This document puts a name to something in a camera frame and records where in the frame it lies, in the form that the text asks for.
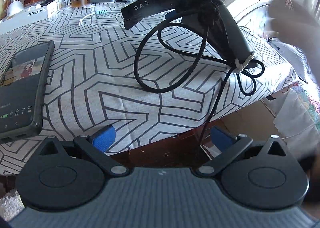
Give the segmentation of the right hand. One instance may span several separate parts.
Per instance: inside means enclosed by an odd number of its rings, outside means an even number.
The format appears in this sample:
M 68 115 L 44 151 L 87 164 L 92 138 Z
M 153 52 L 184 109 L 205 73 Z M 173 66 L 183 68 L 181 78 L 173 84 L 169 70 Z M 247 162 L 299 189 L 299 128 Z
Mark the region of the right hand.
M 302 6 L 293 1 L 290 10 L 280 0 L 273 0 L 268 14 L 278 39 L 302 49 L 309 57 L 319 56 L 319 23 Z

